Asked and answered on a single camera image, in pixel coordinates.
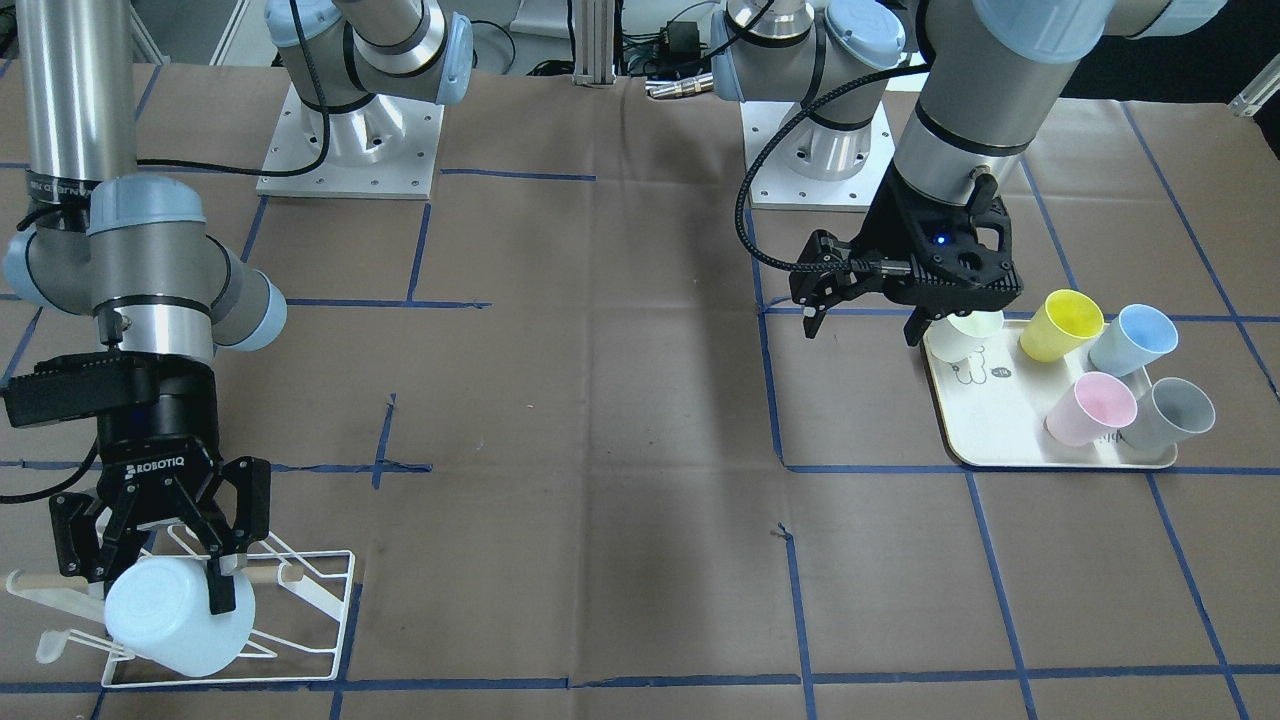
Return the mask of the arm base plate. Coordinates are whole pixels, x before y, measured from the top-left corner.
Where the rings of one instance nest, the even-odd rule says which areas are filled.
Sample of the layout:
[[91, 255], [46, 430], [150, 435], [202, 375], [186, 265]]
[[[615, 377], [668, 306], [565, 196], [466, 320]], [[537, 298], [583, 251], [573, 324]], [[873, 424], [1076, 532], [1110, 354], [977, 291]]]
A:
[[771, 151], [750, 190], [755, 209], [864, 213], [893, 156], [884, 106], [855, 131], [806, 119]]
[[[297, 199], [430, 199], [445, 109], [440, 105], [378, 95], [349, 113], [330, 117], [332, 141], [325, 161], [302, 176], [260, 176], [257, 193]], [[323, 118], [288, 90], [268, 154], [265, 170], [310, 164], [321, 143]]]

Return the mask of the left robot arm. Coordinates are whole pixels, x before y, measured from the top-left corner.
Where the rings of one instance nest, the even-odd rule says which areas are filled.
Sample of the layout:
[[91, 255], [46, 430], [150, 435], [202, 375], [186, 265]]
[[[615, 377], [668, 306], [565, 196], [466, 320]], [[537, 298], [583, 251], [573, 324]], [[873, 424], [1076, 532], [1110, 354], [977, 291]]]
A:
[[[1187, 35], [1220, 1], [724, 1], [710, 23], [716, 92], [791, 102], [735, 202], [741, 245], [788, 273], [804, 332], [865, 293], [913, 309], [915, 346], [934, 322], [997, 311], [1021, 292], [1000, 186], [1080, 60], [1103, 36]], [[744, 224], [755, 174], [799, 127], [867, 129], [887, 82], [925, 74], [858, 234], [814, 231], [799, 259], [760, 251]]]

